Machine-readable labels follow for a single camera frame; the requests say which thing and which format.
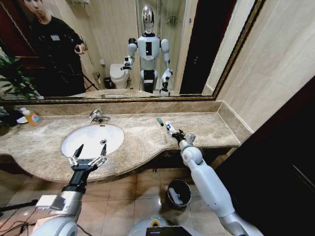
black shirt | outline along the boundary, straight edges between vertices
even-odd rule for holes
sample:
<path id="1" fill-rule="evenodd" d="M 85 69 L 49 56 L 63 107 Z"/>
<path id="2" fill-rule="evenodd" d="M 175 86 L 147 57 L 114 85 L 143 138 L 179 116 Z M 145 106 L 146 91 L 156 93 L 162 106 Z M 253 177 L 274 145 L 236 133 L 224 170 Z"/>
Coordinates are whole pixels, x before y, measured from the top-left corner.
<path id="1" fill-rule="evenodd" d="M 83 41 L 79 35 L 64 21 L 52 16 L 48 24 L 42 24 L 37 19 L 31 25 L 31 30 L 40 48 L 40 54 L 57 64 L 71 63 L 80 58 L 74 51 L 76 45 Z"/>

small bottle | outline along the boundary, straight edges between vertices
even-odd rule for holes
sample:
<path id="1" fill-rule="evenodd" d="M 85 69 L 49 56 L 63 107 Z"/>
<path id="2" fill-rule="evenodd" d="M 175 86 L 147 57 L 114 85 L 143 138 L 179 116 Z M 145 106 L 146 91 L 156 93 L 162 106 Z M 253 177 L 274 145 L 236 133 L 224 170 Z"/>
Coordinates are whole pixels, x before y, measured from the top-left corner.
<path id="1" fill-rule="evenodd" d="M 38 125 L 43 120 L 43 118 L 34 112 L 26 110 L 25 107 L 22 107 L 20 110 L 31 125 Z"/>

white toilet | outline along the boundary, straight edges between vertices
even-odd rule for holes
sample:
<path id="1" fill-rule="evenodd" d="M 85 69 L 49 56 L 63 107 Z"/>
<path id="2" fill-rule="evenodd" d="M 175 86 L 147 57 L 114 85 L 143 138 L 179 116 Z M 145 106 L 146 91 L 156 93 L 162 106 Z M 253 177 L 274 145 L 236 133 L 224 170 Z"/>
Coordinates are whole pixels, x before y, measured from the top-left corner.
<path id="1" fill-rule="evenodd" d="M 116 85 L 117 89 L 126 89 L 127 87 L 127 80 L 129 77 L 128 70 L 121 70 L 120 68 L 123 67 L 123 64 L 111 64 L 110 65 L 110 78 L 112 82 Z"/>

bathroom counter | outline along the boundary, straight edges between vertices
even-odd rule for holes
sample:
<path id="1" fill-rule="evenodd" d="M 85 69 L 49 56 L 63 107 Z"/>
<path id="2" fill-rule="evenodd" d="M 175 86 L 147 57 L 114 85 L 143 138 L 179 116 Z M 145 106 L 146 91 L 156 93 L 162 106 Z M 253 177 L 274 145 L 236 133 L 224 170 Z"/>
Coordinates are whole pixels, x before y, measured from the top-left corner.
<path id="1" fill-rule="evenodd" d="M 102 97 L 108 95 L 109 97 L 150 97 L 152 93 L 144 92 L 135 89 L 102 89 L 97 91 L 85 92 L 73 95 L 71 97 Z"/>
<path id="2" fill-rule="evenodd" d="M 166 133 L 157 118 L 169 121 L 174 128 L 196 135 L 198 148 L 233 148 L 240 145 L 218 113 L 159 113 L 109 115 L 102 124 L 120 127 L 123 144 L 107 155 L 107 161 L 89 176 L 89 181 L 109 180 L 127 174 L 165 150 L 179 149 L 177 141 Z M 0 154 L 9 154 L 27 172 L 39 178 L 68 182 L 73 174 L 68 158 L 61 152 L 63 139 L 73 130 L 91 125 L 88 116 L 44 117 L 38 126 L 13 127 L 0 137 Z"/>

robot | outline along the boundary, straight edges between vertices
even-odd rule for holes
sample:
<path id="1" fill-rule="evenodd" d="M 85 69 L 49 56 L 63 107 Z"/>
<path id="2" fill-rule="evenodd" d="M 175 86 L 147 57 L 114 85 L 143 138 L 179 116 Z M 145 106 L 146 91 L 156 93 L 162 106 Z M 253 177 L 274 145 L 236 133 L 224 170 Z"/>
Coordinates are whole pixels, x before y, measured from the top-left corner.
<path id="1" fill-rule="evenodd" d="M 221 224 L 234 236 L 263 236 L 254 225 L 243 220 L 232 204 L 231 196 L 217 176 L 206 164 L 201 151 L 193 146 L 195 135 L 177 132 L 170 123 L 166 123 L 167 133 L 175 138 L 181 150 L 183 162 L 191 170 L 191 177 L 204 202 L 218 216 Z M 39 208 L 49 208 L 56 217 L 47 220 L 31 236 L 76 236 L 76 224 L 81 212 L 81 200 L 86 191 L 87 178 L 106 161 L 106 144 L 96 159 L 78 159 L 83 145 L 69 158 L 74 174 L 70 183 L 59 195 L 44 195 L 37 203 Z M 145 235 L 183 235 L 202 236 L 196 230 L 185 226 L 171 226 L 163 218 L 151 217 L 135 225 L 128 236 Z"/>
<path id="2" fill-rule="evenodd" d="M 167 92 L 170 96 L 171 91 L 167 88 L 168 81 L 173 74 L 173 70 L 169 68 L 170 57 L 169 57 L 169 44 L 167 39 L 160 40 L 153 33 L 154 25 L 154 13 L 151 6 L 144 6 L 142 10 L 142 19 L 144 25 L 144 33 L 136 41 L 135 38 L 130 38 L 128 43 L 129 55 L 125 57 L 124 66 L 121 70 L 127 69 L 131 70 L 134 63 L 134 55 L 139 49 L 139 56 L 141 61 L 141 84 L 142 89 L 145 92 L 153 93 L 154 85 L 158 78 L 158 72 L 155 70 L 156 61 L 159 56 L 159 50 L 163 53 L 164 63 L 166 66 L 166 71 L 164 72 L 161 80 L 162 87 L 160 87 L 159 92 Z"/>

